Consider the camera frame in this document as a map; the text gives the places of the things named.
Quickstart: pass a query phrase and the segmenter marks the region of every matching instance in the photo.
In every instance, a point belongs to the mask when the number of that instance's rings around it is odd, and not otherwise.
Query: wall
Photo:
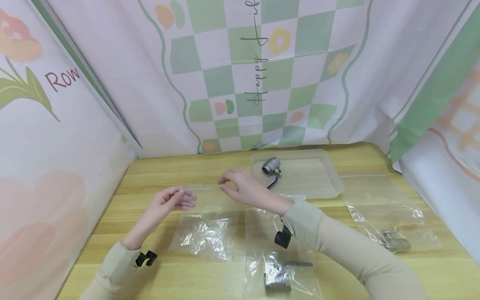
[[[134,159],[27,1],[0,0],[0,299],[53,299]]]

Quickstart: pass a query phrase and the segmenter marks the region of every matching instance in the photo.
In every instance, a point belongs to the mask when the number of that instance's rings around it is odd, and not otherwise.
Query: black clip
[[[290,240],[292,238],[292,233],[287,228],[287,226],[283,226],[282,231],[279,231],[275,235],[275,244],[280,247],[288,248],[288,244],[290,244]]]
[[[140,255],[135,260],[135,263],[137,264],[138,267],[141,267],[144,264],[145,260],[148,259],[146,265],[151,266],[155,261],[156,256],[157,255],[151,251],[148,251],[147,254],[143,254],[140,252]]]

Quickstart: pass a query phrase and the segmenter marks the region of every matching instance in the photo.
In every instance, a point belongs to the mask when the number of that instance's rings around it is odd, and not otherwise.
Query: metal fitting
[[[408,252],[412,248],[410,242],[405,238],[398,237],[397,232],[394,230],[384,231],[382,237],[385,240],[385,249],[392,253]]]
[[[262,166],[262,171],[267,176],[275,175],[281,177],[282,171],[280,171],[280,159],[276,157],[269,158]]]
[[[281,264],[265,264],[264,285],[267,294],[292,291],[287,268]]]

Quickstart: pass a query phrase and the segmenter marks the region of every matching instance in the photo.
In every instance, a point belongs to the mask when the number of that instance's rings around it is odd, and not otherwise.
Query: black wrist strap
[[[148,251],[147,254],[140,253],[140,255],[135,260],[135,263],[137,264],[138,267],[141,267],[144,264],[144,262],[148,260],[146,265],[151,266],[155,261],[156,257],[157,255],[151,251]]]

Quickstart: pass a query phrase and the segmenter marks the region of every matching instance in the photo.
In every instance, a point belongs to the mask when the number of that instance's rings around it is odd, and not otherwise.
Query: beige sleeve
[[[138,269],[135,260],[141,250],[130,251],[117,242],[80,300],[114,300]]]
[[[391,252],[326,216],[315,205],[296,201],[282,218],[292,235],[350,271],[373,300],[425,300],[416,275]]]

